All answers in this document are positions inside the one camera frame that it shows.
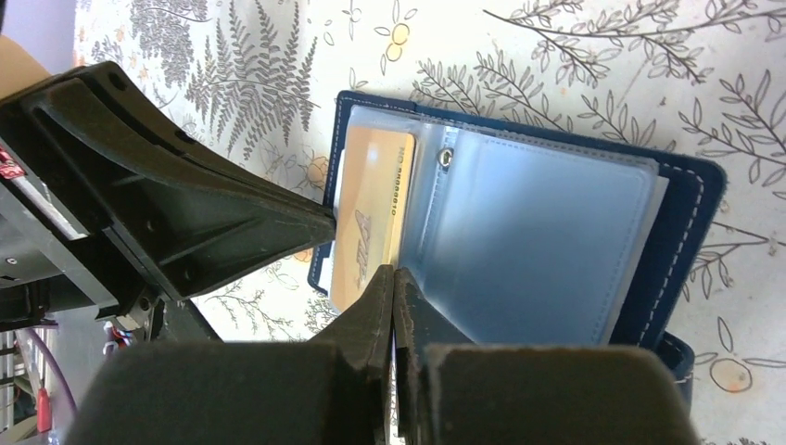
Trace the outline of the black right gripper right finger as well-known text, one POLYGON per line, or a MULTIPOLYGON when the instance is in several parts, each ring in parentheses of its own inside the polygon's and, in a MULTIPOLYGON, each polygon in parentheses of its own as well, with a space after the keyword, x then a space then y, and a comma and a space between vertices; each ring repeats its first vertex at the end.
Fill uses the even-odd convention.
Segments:
POLYGON ((696 444, 677 344, 479 345, 393 275, 399 433, 409 444, 696 444))

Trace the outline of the orange credit card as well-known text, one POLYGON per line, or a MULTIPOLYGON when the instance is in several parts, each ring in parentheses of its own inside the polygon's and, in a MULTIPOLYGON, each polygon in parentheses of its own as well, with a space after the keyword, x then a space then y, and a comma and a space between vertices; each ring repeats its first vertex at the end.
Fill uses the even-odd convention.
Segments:
POLYGON ((415 151, 411 133, 348 128, 328 293, 340 311, 361 297, 379 266, 399 262, 415 151))

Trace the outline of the blue leather card holder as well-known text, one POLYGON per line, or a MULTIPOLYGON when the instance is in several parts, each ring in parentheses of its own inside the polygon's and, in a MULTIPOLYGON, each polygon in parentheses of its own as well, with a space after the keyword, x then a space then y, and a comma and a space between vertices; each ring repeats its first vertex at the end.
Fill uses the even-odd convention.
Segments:
MULTIPOLYGON (((666 327, 725 191, 719 165, 343 91, 323 197, 335 217, 351 126, 416 137, 395 266, 469 341, 681 343, 691 397, 694 352, 666 327)), ((335 242, 308 279, 327 296, 335 242)))

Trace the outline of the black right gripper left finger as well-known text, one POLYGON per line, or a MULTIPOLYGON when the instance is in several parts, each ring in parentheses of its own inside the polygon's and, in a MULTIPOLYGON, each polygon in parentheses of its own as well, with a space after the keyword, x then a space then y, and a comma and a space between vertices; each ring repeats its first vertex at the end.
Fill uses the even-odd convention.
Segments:
POLYGON ((156 341, 113 354, 69 444, 385 444, 394 269, 305 342, 156 341))

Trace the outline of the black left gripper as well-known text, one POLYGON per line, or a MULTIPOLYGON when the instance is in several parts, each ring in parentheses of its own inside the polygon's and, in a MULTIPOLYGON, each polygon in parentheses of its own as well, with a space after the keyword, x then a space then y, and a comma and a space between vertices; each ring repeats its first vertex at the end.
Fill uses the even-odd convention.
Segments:
POLYGON ((150 331, 162 297, 212 292, 335 232, 326 207, 244 170, 165 116, 113 62, 1 103, 1 326, 93 306, 150 331))

